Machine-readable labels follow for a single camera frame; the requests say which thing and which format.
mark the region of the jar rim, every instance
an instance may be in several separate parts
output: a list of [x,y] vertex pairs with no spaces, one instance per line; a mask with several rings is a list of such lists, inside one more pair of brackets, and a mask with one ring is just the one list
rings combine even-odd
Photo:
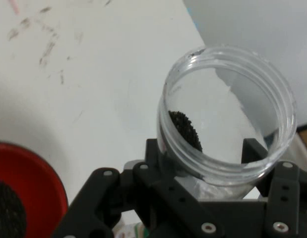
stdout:
[[[206,60],[214,61],[215,59],[213,54],[215,52],[221,52],[221,55],[226,54],[228,56],[234,56],[234,54],[238,54],[239,57],[245,56],[247,60],[253,61],[254,64],[260,63],[261,66],[269,69],[269,73],[274,74],[274,78],[276,78],[278,83],[281,83],[283,86],[283,91],[279,90],[279,93],[284,99],[287,100],[287,102],[289,102],[286,104],[283,101],[284,104],[281,105],[284,107],[284,109],[286,108],[285,113],[287,118],[285,131],[283,134],[283,141],[280,145],[278,145],[272,154],[268,155],[262,160],[250,162],[248,164],[232,164],[211,158],[193,148],[180,135],[171,120],[167,108],[167,93],[171,87],[171,85],[168,84],[170,78],[173,77],[175,73],[179,74],[180,66],[188,60],[194,59],[194,57],[203,56]],[[166,78],[163,88],[163,94],[159,107],[159,117],[168,146],[175,153],[176,157],[181,161],[181,164],[185,166],[185,169],[189,170],[197,177],[202,178],[207,183],[217,186],[239,185],[254,181],[262,177],[273,168],[273,165],[278,161],[280,156],[290,145],[296,133],[297,127],[296,102],[290,85],[285,77],[268,60],[260,56],[258,53],[230,45],[199,47],[186,53],[173,65]]]

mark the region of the bolt hole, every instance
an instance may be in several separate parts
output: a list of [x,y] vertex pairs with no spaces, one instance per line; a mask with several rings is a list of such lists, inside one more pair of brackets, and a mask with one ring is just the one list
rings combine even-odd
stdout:
[[278,224],[278,225],[277,225],[277,228],[280,228],[280,229],[283,230],[283,229],[285,228],[285,226],[284,226],[284,225],[281,225],[281,224]]
[[283,202],[287,202],[287,201],[288,201],[288,198],[285,197],[285,196],[282,196],[280,199],[281,199],[281,201],[283,201]]

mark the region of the white wall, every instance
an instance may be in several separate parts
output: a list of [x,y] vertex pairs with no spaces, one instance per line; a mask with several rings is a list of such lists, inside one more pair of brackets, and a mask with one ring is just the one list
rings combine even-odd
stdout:
[[307,123],[307,0],[184,0],[206,45],[257,51],[288,79]]

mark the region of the black powder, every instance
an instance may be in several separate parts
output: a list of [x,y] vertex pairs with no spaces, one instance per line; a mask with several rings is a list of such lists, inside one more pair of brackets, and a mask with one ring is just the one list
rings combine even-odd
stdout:
[[18,195],[0,181],[0,238],[24,238],[26,214]]
[[192,122],[187,118],[184,113],[171,112],[169,115],[175,127],[177,128],[180,135],[195,149],[202,152],[202,146],[198,139],[196,130],[192,126]]

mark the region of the dirt smudge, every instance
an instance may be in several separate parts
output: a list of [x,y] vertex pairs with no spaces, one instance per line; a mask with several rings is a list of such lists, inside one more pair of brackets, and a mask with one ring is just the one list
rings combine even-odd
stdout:
[[29,28],[30,25],[31,25],[30,19],[29,19],[29,18],[23,19],[23,20],[20,22],[20,25],[21,25],[24,29]]
[[7,37],[8,37],[8,40],[11,41],[13,38],[16,38],[18,35],[19,35],[18,30],[13,28],[9,31]]
[[43,9],[40,11],[40,13],[46,13],[46,12],[50,11],[51,9],[52,9],[52,8],[51,8],[50,6],[47,6],[47,7],[43,8]]

